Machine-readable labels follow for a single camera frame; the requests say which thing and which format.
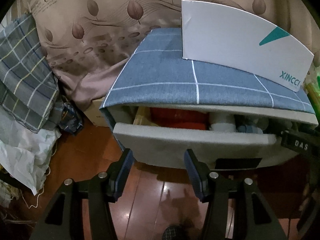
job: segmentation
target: white box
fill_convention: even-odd
[[[226,5],[182,0],[183,58],[237,68],[300,89],[313,54],[275,24]]]

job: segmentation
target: metal screw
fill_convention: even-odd
[[[219,174],[216,172],[210,172],[209,176],[210,178],[216,179],[217,177],[219,177]]]
[[[72,179],[65,179],[64,185],[68,186],[72,183]]]
[[[102,171],[102,172],[100,172],[99,174],[98,174],[98,177],[100,178],[100,179],[103,179],[103,178],[105,178],[107,176],[107,173],[105,172],[105,171]]]
[[[246,179],[244,179],[244,182],[245,182],[246,184],[248,184],[248,185],[251,185],[251,184],[253,183],[253,180],[250,179],[250,178],[246,178]]]

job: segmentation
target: green object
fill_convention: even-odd
[[[309,83],[306,85],[308,91],[308,98],[313,107],[318,122],[320,122],[320,88],[317,83]]]
[[[277,26],[262,41],[260,41],[259,46],[262,46],[262,45],[269,43],[271,41],[275,41],[275,40],[284,38],[289,35],[290,35],[289,33],[287,33],[285,30],[283,30]]]

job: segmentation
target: open drawer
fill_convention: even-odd
[[[184,169],[191,148],[210,169],[254,169],[283,163],[296,152],[280,146],[273,134],[223,133],[116,123],[113,133],[135,159],[149,165]]]

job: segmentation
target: fabric cover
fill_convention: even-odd
[[[1,31],[0,104],[34,132],[53,130],[63,109],[57,78],[45,56],[31,14],[23,14]]]
[[[246,10],[301,41],[320,65],[320,31],[301,0],[203,0]],[[81,110],[103,97],[126,59],[154,28],[181,24],[181,0],[17,0],[33,14],[52,71]],[[314,66],[310,68],[309,78]]]
[[[252,73],[182,59],[180,28],[155,29],[148,34],[101,108],[130,103],[255,106],[314,114],[303,89],[295,93]]]

